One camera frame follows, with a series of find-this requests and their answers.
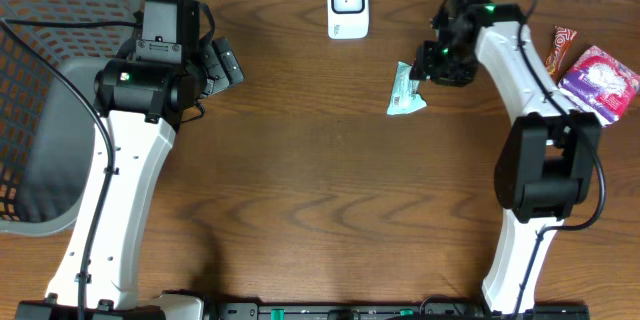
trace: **wooden table surface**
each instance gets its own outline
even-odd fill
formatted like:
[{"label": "wooden table surface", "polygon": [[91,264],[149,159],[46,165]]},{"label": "wooden table surface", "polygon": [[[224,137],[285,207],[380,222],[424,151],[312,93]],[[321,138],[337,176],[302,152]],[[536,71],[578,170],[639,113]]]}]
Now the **wooden table surface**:
[{"label": "wooden table surface", "polygon": [[[510,129],[495,86],[484,70],[462,89],[423,84],[426,109],[386,115],[396,64],[434,38],[441,0],[371,0],[369,35],[350,41],[328,38],[326,0],[200,1],[246,80],[207,99],[204,119],[177,137],[142,244],[141,297],[177,288],[264,302],[478,295],[500,233],[492,174]],[[545,58],[554,24],[579,33],[564,68],[596,44],[640,71],[640,0],[541,0],[531,28]],[[593,319],[636,317],[639,115],[636,101],[604,130],[607,207],[592,229],[556,237],[538,301],[584,301]],[[591,214],[595,190],[569,223]],[[0,237],[0,318],[42,298],[69,237]]]}]

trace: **candy wrapper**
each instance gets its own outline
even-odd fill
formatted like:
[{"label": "candy wrapper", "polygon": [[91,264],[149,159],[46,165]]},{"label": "candy wrapper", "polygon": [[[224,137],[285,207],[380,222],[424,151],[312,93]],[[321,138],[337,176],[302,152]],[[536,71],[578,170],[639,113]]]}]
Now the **candy wrapper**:
[{"label": "candy wrapper", "polygon": [[640,87],[640,76],[597,46],[569,69],[560,91],[583,111],[592,111],[602,126],[617,121]]},{"label": "candy wrapper", "polygon": [[567,53],[569,46],[573,38],[578,34],[577,31],[571,29],[565,29],[560,26],[556,26],[556,35],[553,38],[553,48],[551,54],[544,62],[544,66],[547,68],[547,72],[553,80],[558,78],[558,71],[564,55]]},{"label": "candy wrapper", "polygon": [[411,65],[398,62],[387,115],[410,114],[427,106],[427,103],[417,93],[420,81],[409,80],[410,71]]}]

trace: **gray plastic basket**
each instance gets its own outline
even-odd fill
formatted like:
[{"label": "gray plastic basket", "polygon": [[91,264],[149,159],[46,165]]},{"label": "gray plastic basket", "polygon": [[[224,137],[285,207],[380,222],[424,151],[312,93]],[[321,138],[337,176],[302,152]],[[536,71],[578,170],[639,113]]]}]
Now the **gray plastic basket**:
[{"label": "gray plastic basket", "polygon": [[[140,0],[0,0],[0,16],[134,21]],[[133,29],[13,26],[89,99]],[[0,232],[44,236],[73,224],[89,173],[93,123],[53,74],[0,31]]]}]

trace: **pink snack package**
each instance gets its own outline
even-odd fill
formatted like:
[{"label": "pink snack package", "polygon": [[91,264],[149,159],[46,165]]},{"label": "pink snack package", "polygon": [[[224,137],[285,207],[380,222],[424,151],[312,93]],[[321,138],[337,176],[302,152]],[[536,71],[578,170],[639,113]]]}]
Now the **pink snack package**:
[{"label": "pink snack package", "polygon": [[640,88],[640,76],[597,46],[585,51],[560,81],[560,92],[602,126],[617,121]]}]

